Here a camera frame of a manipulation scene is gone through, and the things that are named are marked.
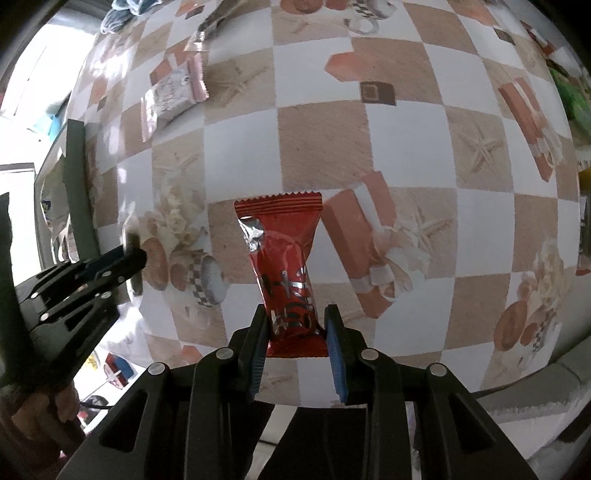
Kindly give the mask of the red snack bar packet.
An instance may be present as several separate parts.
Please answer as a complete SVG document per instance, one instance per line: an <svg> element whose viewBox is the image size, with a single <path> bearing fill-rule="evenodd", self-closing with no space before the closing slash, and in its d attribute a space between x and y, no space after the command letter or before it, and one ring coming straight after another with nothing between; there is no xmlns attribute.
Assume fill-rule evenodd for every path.
<svg viewBox="0 0 591 480"><path fill-rule="evenodd" d="M322 194L297 192L242 199L235 214L270 317L273 358L328 355L307 261L322 214Z"/></svg>

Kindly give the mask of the clear packet dark jerky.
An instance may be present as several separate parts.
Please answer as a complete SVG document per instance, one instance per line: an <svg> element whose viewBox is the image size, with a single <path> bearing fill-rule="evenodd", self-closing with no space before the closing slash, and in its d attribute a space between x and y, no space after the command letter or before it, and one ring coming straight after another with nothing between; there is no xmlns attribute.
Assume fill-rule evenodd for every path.
<svg viewBox="0 0 591 480"><path fill-rule="evenodd" d="M228 18L242 9L245 5L252 4L252 1L247 0L222 0L215 7L215 9L209 14L204 21L202 21L197 30L187 40L184 46L185 52L202 52L206 47L206 43L217 33L217 30L221 28L221 24L224 23Z"/></svg>

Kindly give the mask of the yellow white chips bag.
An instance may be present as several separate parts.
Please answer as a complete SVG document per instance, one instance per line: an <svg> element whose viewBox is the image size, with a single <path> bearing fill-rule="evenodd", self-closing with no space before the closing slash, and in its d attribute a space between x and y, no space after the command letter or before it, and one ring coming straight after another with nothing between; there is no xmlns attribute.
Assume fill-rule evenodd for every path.
<svg viewBox="0 0 591 480"><path fill-rule="evenodd" d="M69 259L67 236L69 206L64 181L64 157L61 156L45 175L40 195L40 207L50 233L52 258L56 263Z"/></svg>

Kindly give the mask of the white cardboard box tray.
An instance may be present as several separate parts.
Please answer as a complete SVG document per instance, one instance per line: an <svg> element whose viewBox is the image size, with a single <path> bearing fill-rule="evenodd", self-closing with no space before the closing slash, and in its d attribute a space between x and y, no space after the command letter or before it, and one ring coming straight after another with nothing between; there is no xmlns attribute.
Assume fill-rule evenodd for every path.
<svg viewBox="0 0 591 480"><path fill-rule="evenodd" d="M65 122L36 172L34 214L42 268L100 254L87 185L83 122Z"/></svg>

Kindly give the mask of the pink crackers packet upper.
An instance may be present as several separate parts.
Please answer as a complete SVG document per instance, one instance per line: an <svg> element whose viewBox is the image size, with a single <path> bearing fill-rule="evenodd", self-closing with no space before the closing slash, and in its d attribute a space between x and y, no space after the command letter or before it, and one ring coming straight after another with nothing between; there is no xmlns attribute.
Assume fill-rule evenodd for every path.
<svg viewBox="0 0 591 480"><path fill-rule="evenodd" d="M189 55L182 63L178 63L174 55L165 58L150 74L150 82L151 87L140 99L144 142L150 141L158 129L163 129L177 116L209 98L199 53Z"/></svg>

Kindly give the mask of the blue cloth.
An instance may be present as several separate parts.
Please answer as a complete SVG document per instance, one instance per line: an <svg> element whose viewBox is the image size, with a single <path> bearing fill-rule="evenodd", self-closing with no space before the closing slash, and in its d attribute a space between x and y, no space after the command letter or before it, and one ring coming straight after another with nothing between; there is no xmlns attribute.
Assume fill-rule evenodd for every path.
<svg viewBox="0 0 591 480"><path fill-rule="evenodd" d="M118 33L131 20L161 3L161 0L113 0L99 31L103 35Z"/></svg>

